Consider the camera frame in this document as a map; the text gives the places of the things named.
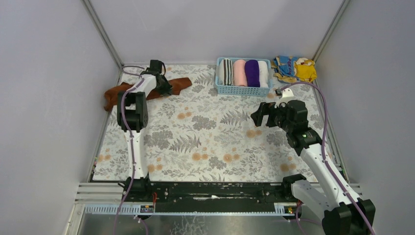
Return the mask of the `brown towel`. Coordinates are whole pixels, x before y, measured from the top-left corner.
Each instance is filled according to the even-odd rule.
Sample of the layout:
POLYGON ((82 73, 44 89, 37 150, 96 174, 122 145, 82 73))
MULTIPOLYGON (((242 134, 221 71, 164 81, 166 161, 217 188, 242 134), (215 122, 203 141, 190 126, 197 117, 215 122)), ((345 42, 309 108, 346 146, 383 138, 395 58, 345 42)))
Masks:
MULTIPOLYGON (((172 94, 179 95, 180 92, 192 85, 192 82, 188 77, 183 78, 176 78, 169 80, 170 85, 172 85, 172 94)), ((111 109, 117 104, 117 95, 119 92, 127 91, 131 88, 133 84, 129 84, 126 82, 122 82, 120 85, 110 88, 104 93, 104 98, 106 100, 106 105, 104 106, 104 110, 109 112, 111 109)), ((162 95, 153 89, 150 94, 147 96, 146 100, 160 98, 162 95)))

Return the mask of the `purple towel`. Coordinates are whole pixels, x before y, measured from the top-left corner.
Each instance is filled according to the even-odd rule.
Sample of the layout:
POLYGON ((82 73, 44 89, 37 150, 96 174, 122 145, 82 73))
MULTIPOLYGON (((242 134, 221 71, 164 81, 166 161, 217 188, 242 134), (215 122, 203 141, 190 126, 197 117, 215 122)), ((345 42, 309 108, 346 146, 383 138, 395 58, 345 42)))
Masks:
POLYGON ((248 87, 260 87, 259 81, 259 64, 257 60, 249 60, 244 66, 245 76, 248 87))

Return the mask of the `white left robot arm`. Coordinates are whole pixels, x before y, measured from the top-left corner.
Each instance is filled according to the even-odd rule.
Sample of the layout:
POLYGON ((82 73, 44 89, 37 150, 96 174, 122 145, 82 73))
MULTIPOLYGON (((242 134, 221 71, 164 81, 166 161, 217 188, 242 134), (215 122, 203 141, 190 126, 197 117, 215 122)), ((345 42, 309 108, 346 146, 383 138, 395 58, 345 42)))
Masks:
POLYGON ((137 76, 138 81, 124 92, 117 95, 117 123, 124 132, 129 154, 129 174, 123 187, 123 195, 147 193, 149 176, 146 168, 144 136, 149 120, 147 97, 155 90, 160 94, 171 94, 172 85, 165 78, 165 64, 160 60, 151 60, 149 67, 137 76))

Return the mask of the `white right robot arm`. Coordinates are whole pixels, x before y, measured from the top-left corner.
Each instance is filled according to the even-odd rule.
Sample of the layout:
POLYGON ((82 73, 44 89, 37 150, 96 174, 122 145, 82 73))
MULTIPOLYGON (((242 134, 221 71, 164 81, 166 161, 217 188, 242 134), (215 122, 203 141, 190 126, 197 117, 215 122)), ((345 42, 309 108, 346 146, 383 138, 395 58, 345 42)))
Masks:
POLYGON ((286 132, 289 145, 309 166, 323 192, 317 191, 301 174, 283 178, 284 192, 289 198, 304 203, 321 221, 326 235, 373 235, 375 206, 363 200, 325 154, 319 134, 308 125, 305 103, 290 100, 281 104, 262 102, 251 114, 255 126, 268 116, 267 127, 286 132))

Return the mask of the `blue yellow cartoon towel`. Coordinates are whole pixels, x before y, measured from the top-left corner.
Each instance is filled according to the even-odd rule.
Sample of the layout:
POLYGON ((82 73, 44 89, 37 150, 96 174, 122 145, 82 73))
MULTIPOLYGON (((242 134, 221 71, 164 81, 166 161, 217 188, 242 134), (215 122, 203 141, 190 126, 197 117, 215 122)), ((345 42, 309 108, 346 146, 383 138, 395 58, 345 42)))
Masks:
POLYGON ((277 56, 271 61, 273 76, 282 83, 307 82, 317 79, 315 62, 305 57, 277 56))

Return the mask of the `white rolled towel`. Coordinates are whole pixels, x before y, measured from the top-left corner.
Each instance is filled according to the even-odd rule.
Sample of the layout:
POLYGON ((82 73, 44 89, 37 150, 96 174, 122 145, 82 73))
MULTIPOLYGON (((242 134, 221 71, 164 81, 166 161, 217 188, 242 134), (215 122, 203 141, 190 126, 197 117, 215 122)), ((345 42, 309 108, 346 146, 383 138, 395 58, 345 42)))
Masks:
POLYGON ((259 82, 261 88, 268 88, 269 73, 268 64, 265 61, 258 61, 259 67, 259 82))

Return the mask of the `pink rolled towel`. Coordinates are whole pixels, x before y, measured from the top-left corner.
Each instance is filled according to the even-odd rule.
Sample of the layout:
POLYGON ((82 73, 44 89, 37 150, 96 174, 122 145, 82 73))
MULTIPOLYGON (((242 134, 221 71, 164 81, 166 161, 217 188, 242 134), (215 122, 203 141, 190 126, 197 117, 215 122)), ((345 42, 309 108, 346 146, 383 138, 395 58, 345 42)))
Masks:
POLYGON ((247 86, 247 79, 245 74, 245 60, 236 60, 233 64, 233 80, 235 86, 247 86))

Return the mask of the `striped rolled towel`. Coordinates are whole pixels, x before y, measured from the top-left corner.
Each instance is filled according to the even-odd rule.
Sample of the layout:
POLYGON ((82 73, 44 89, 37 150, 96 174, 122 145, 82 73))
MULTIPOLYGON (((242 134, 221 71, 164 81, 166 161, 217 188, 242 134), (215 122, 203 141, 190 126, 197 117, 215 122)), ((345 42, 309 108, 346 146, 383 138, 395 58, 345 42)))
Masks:
POLYGON ((224 58, 218 66, 218 78, 222 85, 233 86, 233 62, 229 58, 224 58))

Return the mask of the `light blue plastic basket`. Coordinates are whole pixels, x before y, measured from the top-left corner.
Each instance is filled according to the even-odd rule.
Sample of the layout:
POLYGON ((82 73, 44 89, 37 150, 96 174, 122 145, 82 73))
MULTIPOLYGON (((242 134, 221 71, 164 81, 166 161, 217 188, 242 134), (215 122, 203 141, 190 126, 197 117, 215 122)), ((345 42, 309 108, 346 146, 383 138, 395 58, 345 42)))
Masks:
POLYGON ((273 87, 273 69, 271 68, 271 62, 268 59, 255 59, 257 61, 264 61, 267 63, 267 88, 261 87, 243 87, 243 86, 228 86, 224 85, 223 80, 219 78, 219 65, 225 59, 225 57, 217 58, 216 70, 215 70, 215 88, 218 94, 226 95, 248 95, 248 96, 260 96, 265 97, 273 87))

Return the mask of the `floral patterned table mat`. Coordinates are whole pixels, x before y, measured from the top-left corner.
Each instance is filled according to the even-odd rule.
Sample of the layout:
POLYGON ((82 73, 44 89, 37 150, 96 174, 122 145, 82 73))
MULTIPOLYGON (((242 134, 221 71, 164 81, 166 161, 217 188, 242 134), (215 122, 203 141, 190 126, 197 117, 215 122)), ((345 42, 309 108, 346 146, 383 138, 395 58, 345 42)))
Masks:
POLYGON ((179 95, 150 100, 144 136, 153 181, 279 182, 302 174, 316 177, 289 146, 281 129, 256 127, 250 117, 264 97, 218 94, 214 65, 168 65, 167 79, 188 77, 179 95))

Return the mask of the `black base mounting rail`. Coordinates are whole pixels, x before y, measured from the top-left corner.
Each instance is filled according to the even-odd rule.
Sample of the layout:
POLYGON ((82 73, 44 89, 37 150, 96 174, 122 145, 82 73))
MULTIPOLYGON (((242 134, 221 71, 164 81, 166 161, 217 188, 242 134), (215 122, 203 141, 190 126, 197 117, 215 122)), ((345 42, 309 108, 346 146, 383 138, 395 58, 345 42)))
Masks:
POLYGON ((123 186, 126 202, 146 202, 156 212, 274 212, 275 205, 294 207, 298 200, 280 183, 144 182, 123 186))

